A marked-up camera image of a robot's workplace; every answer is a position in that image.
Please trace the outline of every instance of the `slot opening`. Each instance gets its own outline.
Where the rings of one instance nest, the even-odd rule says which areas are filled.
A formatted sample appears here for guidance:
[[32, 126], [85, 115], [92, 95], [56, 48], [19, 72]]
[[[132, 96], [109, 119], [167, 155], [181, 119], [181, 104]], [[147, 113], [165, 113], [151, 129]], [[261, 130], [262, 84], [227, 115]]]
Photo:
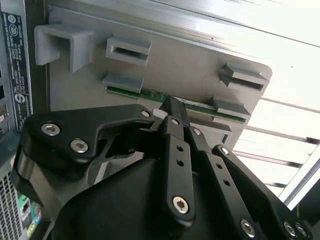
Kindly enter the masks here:
[[255, 83], [252, 81], [246, 81], [246, 80], [242, 80], [242, 79], [234, 78], [234, 77], [232, 77], [232, 83], [239, 84], [241, 86], [248, 87], [251, 89], [256, 89], [259, 91], [261, 91], [261, 89], [264, 87], [263, 84]]
[[121, 55], [126, 55], [128, 57], [136, 58], [136, 59], [146, 60], [148, 58], [148, 55], [146, 54], [143, 54], [141, 52], [131, 51], [121, 47], [114, 47], [113, 52]]
[[5, 98], [4, 86], [0, 86], [0, 100]]

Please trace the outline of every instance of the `black metal bracket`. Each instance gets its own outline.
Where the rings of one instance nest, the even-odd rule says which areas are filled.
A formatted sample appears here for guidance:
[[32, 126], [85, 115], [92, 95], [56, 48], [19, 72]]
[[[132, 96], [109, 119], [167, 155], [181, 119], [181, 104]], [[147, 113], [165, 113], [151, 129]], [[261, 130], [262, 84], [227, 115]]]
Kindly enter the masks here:
[[[88, 210], [83, 209], [84, 213], [90, 215], [90, 209], [102, 199], [103, 208], [106, 207], [106, 202], [112, 204], [107, 208], [110, 213], [119, 208], [127, 209], [126, 211], [130, 211], [128, 214], [141, 221], [145, 220], [144, 212], [151, 208], [150, 206], [152, 209], [161, 209], [162, 214], [158, 212], [158, 219], [160, 228], [167, 234], [166, 238], [184, 240], [202, 236], [202, 239], [212, 239], [212, 232], [217, 232], [223, 239], [234, 240], [313, 239], [308, 227], [296, 218], [231, 150], [223, 145], [212, 150], [209, 148], [204, 134], [190, 126], [183, 103], [168, 97], [160, 109], [168, 113], [165, 119], [155, 119], [152, 113], [141, 105], [124, 105], [52, 112], [34, 115], [25, 121], [18, 151], [41, 168], [50, 171], [50, 174], [59, 176], [61, 184], [66, 186], [85, 178], [92, 166], [119, 156], [129, 156], [134, 152], [144, 153], [143, 159], [139, 161], [141, 164], [121, 170], [114, 177], [83, 189], [83, 192], [68, 200], [59, 214], [60, 225], [56, 228], [57, 232], [63, 231], [66, 236], [72, 236], [72, 232], [61, 227], [61, 224], [68, 221], [83, 202], [95, 203], [94, 206], [86, 206]], [[42, 126], [47, 123], [54, 123], [60, 132], [56, 135], [44, 133]], [[86, 151], [76, 152], [71, 146], [73, 140], [84, 141], [87, 144]], [[34, 182], [36, 185], [32, 185], [19, 174], [22, 172], [18, 169], [20, 152], [17, 153], [14, 163], [15, 185], [18, 189], [22, 188], [25, 195], [33, 196], [33, 199], [46, 207], [50, 199], [40, 199], [35, 193], [39, 192], [41, 183]], [[138, 172], [143, 173], [143, 180], [135, 175]], [[146, 195], [127, 195], [131, 183], [139, 184], [141, 189], [138, 192]], [[113, 200], [115, 196], [122, 198], [123, 194], [126, 194], [126, 198], [132, 198], [131, 203], [135, 204], [133, 207], [140, 211], [127, 208], [122, 200]], [[154, 204], [150, 204], [147, 201], [149, 199], [155, 199]], [[210, 201], [215, 202], [215, 208], [211, 204], [207, 206]], [[207, 212], [203, 210], [204, 206], [207, 206]], [[132, 221], [126, 221], [127, 217], [124, 215], [121, 217], [124, 225], [132, 224]], [[105, 222], [105, 229], [108, 229], [107, 224], [111, 224], [103, 219], [99, 221]], [[77, 224], [75, 226], [82, 229], [81, 224]], [[150, 239], [156, 239], [155, 236], [150, 237], [153, 228], [150, 228], [149, 224], [139, 224], [139, 227], [132, 229], [132, 234], [139, 238], [149, 236]], [[83, 229], [87, 230], [100, 231], [90, 224]]]

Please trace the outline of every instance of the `screw hole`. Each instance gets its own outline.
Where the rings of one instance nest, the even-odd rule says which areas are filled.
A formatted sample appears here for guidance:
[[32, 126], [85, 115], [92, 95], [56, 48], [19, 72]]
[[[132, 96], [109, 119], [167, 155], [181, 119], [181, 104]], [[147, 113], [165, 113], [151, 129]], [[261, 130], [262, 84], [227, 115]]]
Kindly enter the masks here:
[[177, 160], [176, 163], [180, 166], [183, 167], [185, 164], [183, 161]]
[[228, 180], [223, 180], [224, 184], [227, 185], [228, 187], [230, 186], [230, 182]]
[[181, 146], [176, 146], [176, 148], [180, 151], [180, 152], [183, 152], [184, 149], [181, 147]]

